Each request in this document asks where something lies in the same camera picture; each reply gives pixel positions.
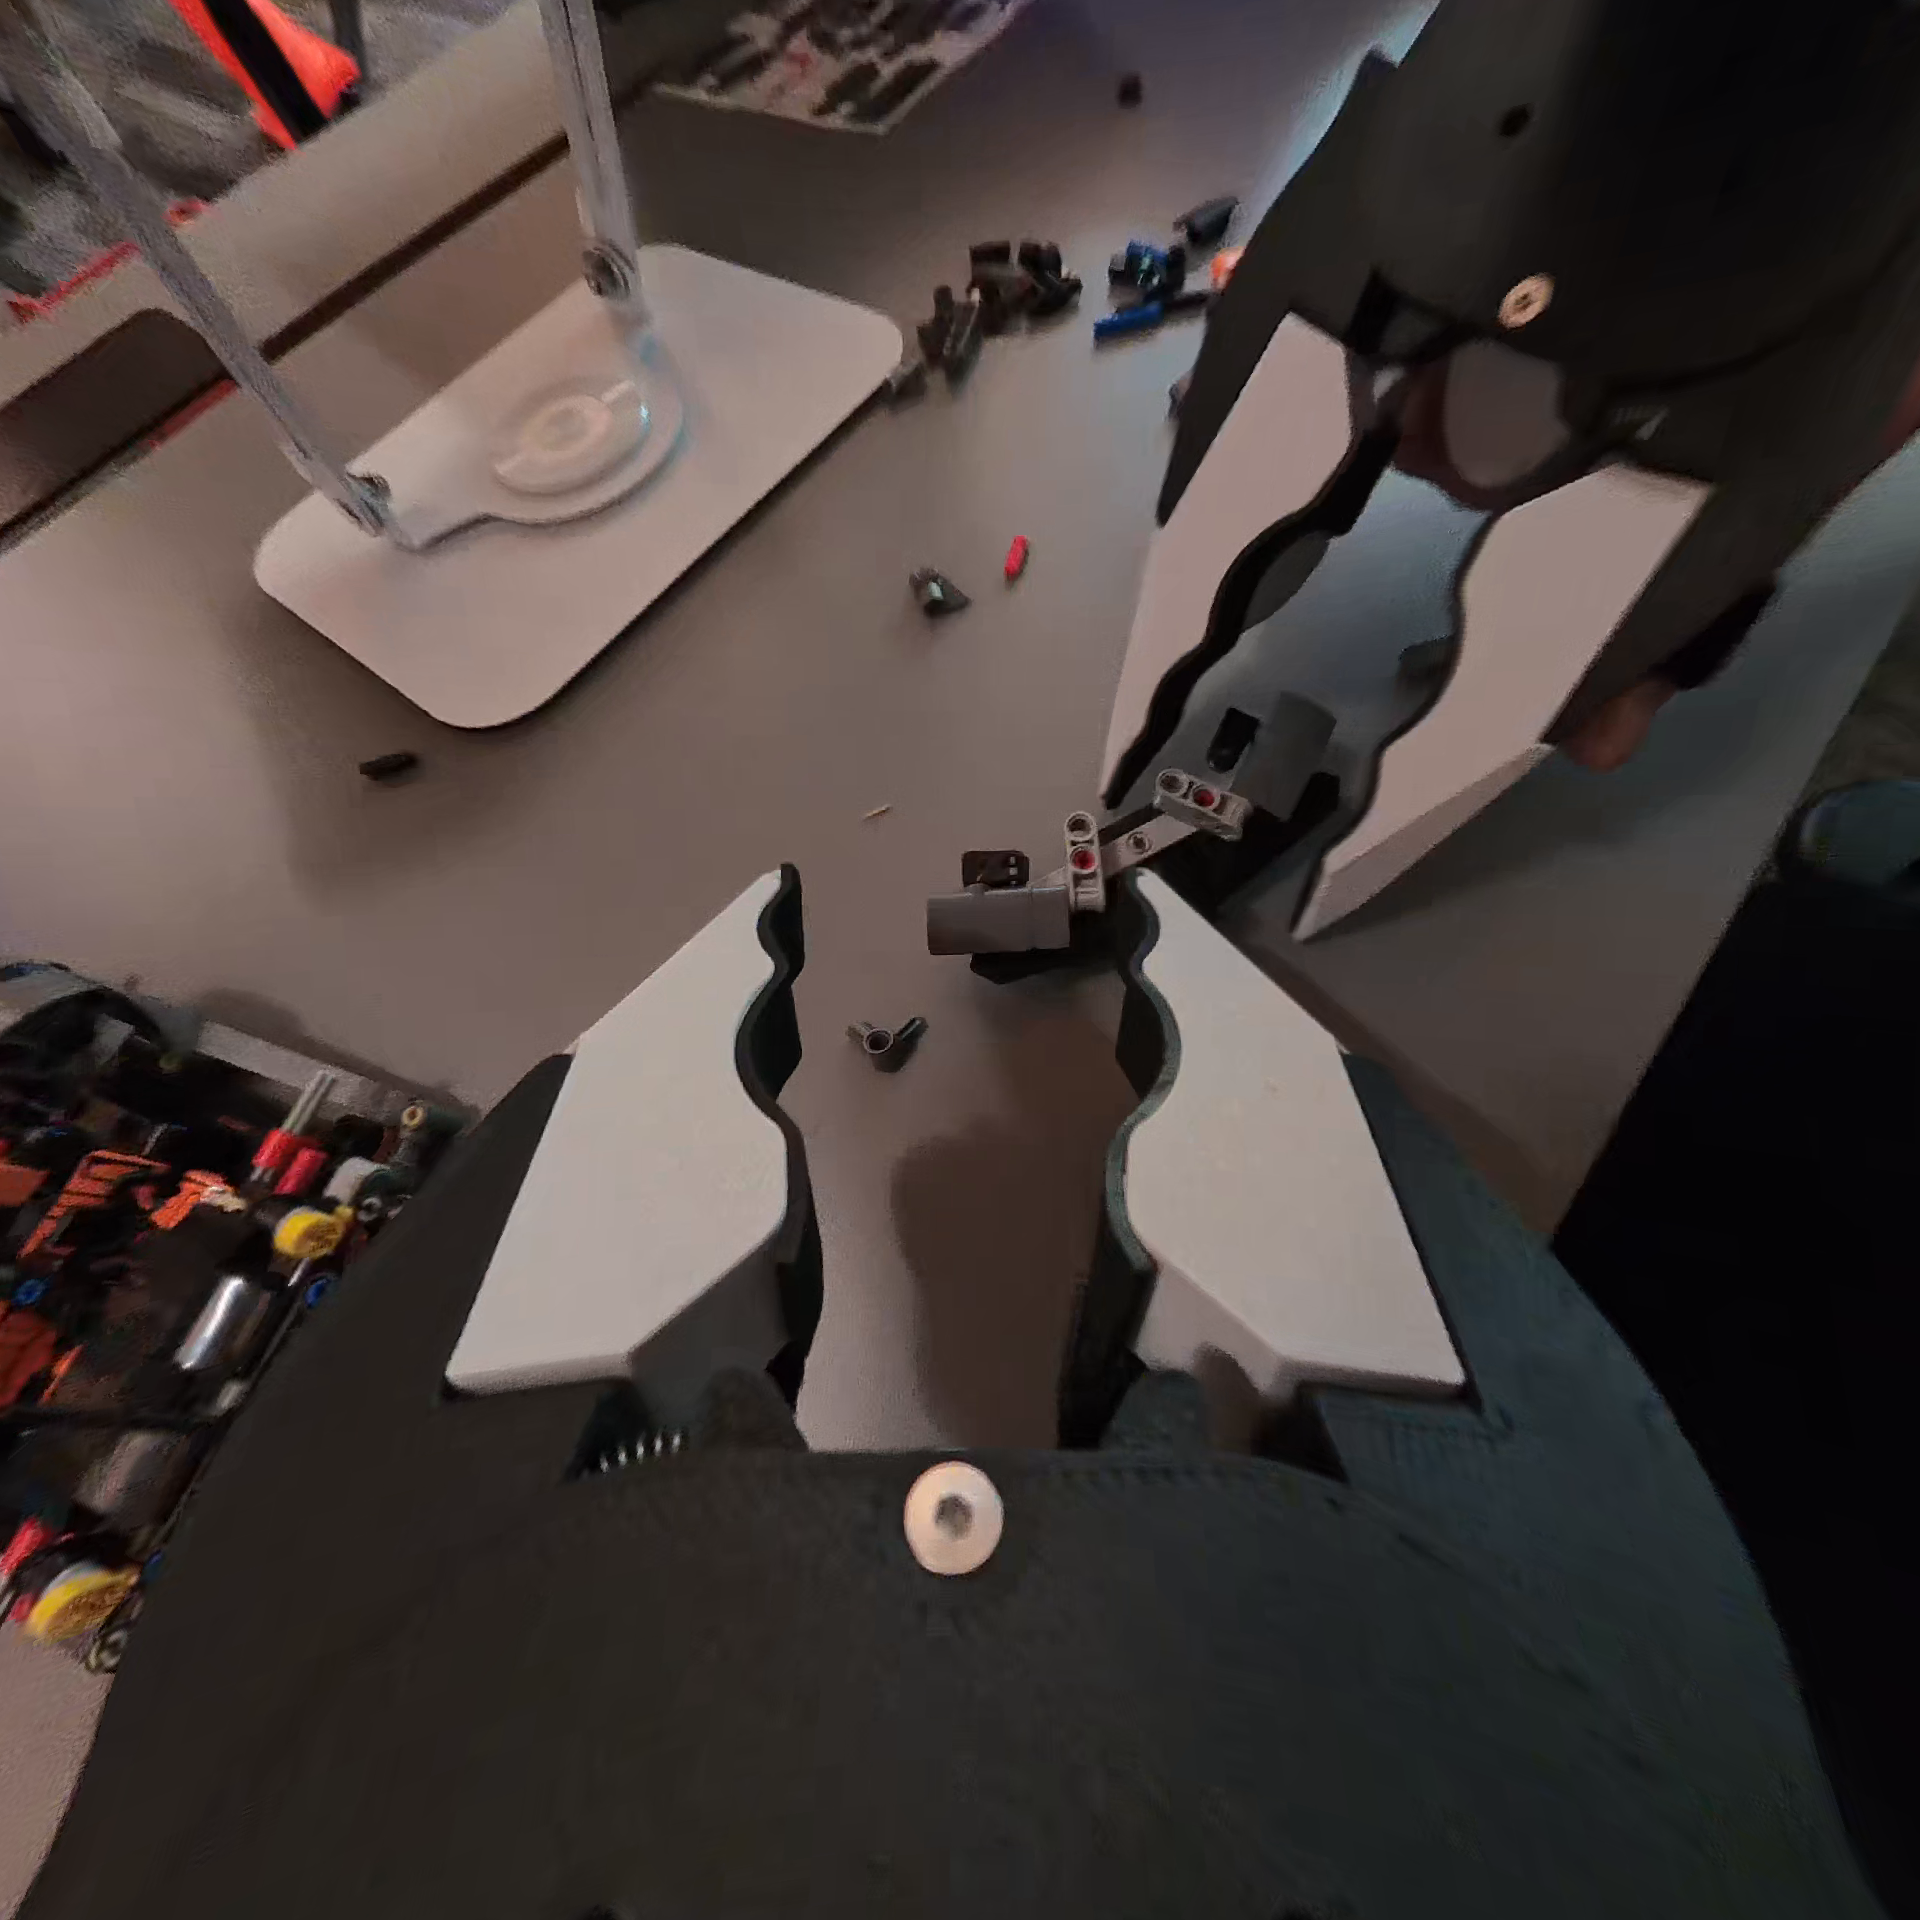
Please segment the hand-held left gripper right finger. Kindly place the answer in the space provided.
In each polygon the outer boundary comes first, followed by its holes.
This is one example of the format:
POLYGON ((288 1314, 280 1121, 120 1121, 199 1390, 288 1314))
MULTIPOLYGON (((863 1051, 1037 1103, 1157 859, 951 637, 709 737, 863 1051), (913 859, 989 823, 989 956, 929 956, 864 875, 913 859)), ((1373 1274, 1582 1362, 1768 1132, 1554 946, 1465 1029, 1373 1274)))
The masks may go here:
POLYGON ((1135 1103, 1099 1170, 1059 1442, 1096 1444, 1149 1373, 1187 1374, 1230 1444, 1317 1388, 1459 1400, 1470 1374, 1347 1051, 1165 878, 1132 873, 1111 907, 1135 1103))

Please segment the person's right hand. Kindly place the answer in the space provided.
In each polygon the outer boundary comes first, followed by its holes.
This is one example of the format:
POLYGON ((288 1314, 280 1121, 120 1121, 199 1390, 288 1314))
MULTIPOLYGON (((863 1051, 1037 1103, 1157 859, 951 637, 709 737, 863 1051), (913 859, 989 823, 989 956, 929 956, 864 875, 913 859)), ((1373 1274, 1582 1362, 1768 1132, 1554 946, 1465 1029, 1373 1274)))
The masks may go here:
POLYGON ((1557 755, 1588 774, 1612 774, 1638 755, 1674 695, 1677 689, 1664 677, 1650 677, 1587 714, 1582 723, 1557 744, 1557 755))

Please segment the grey black lego assembly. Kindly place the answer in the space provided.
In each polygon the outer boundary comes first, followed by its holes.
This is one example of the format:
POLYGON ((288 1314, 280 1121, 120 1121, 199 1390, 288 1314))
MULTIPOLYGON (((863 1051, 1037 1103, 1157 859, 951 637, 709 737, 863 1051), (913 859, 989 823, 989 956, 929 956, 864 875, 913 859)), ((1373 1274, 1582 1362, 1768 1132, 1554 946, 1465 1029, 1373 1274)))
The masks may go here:
POLYGON ((1141 808, 1059 829, 1059 864, 1037 873, 1020 851, 961 856, 954 891, 932 897, 932 956, 961 956, 991 983, 1088 964, 1111 948, 1124 875, 1154 873, 1204 919, 1311 836, 1339 803, 1329 709, 1280 695, 1230 709, 1196 765, 1164 765, 1141 808))

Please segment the printed paper sheet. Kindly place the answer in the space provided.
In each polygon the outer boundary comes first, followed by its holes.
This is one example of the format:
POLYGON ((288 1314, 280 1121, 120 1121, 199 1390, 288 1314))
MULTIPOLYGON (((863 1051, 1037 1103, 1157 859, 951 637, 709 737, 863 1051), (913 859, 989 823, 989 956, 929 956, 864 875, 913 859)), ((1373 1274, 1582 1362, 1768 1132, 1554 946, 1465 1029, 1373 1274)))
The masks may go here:
POLYGON ((1029 2, 748 2, 653 96, 825 134, 881 135, 1029 2))

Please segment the orange red plastic object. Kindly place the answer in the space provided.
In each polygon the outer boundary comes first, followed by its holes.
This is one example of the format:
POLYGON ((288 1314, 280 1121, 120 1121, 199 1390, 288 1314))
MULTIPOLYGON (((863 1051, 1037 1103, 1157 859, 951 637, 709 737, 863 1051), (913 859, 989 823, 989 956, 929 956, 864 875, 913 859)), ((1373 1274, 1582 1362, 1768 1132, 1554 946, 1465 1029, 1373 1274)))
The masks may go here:
POLYGON ((244 93, 256 134, 294 152, 358 110, 364 64, 273 2, 167 2, 244 93))

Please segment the scattered small lego pieces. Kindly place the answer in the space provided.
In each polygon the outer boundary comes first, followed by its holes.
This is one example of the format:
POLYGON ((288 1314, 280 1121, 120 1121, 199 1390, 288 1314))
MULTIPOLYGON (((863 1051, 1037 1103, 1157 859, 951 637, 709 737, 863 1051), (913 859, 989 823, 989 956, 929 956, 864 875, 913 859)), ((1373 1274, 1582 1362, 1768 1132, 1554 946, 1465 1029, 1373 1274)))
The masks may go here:
POLYGON ((874 167, 869 233, 901 329, 881 410, 961 396, 993 341, 1088 323, 1096 347, 1208 300, 1244 191, 1173 191, 1214 113, 1184 115, 1164 77, 1107 89, 967 85, 874 167))

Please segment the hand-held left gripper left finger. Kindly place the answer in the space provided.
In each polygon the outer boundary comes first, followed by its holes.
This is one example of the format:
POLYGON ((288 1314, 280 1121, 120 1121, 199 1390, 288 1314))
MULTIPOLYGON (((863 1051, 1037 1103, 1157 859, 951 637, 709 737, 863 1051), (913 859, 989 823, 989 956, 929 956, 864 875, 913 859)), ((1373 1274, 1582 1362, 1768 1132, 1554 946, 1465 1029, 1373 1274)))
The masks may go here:
POLYGON ((760 1367, 785 1399, 823 1314, 801 1069, 803 881, 757 875, 569 1051, 446 1362, 464 1394, 632 1380, 692 1400, 760 1367))

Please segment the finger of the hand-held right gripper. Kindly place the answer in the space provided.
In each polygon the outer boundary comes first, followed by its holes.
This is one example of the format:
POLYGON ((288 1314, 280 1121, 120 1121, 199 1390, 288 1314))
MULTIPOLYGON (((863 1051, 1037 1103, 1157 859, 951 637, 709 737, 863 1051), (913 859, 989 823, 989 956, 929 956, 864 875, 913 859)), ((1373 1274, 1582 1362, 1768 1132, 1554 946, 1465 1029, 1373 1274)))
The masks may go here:
POLYGON ((1120 658, 1099 760, 1115 810, 1154 770, 1204 673, 1251 624, 1251 593, 1301 538, 1347 532, 1390 463, 1394 430, 1365 420, 1347 347, 1286 314, 1214 438, 1199 440, 1204 384, 1226 369, 1226 320, 1192 368, 1177 454, 1196 463, 1157 508, 1141 603, 1120 658))
POLYGON ((1436 613, 1380 623, 1309 590, 1286 614, 1286 677, 1330 698, 1347 728, 1343 833, 1305 875, 1297 946, 1326 938, 1456 829, 1529 780, 1549 728, 1604 658, 1714 487, 1608 463, 1491 518, 1456 554, 1452 648, 1426 682, 1399 685, 1436 613))

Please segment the white book stand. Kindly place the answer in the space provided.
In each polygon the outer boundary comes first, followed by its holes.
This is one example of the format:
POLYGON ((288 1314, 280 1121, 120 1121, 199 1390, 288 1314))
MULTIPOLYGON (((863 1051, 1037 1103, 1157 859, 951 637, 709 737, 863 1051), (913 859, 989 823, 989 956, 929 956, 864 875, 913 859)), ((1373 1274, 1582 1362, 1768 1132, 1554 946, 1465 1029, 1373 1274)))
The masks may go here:
POLYGON ((358 463, 246 336, 107 110, 4 2, 25 107, 307 492, 256 590, 459 731, 545 709, 886 384, 898 329, 676 245, 642 245, 590 2, 542 2, 578 172, 582 273, 358 463))

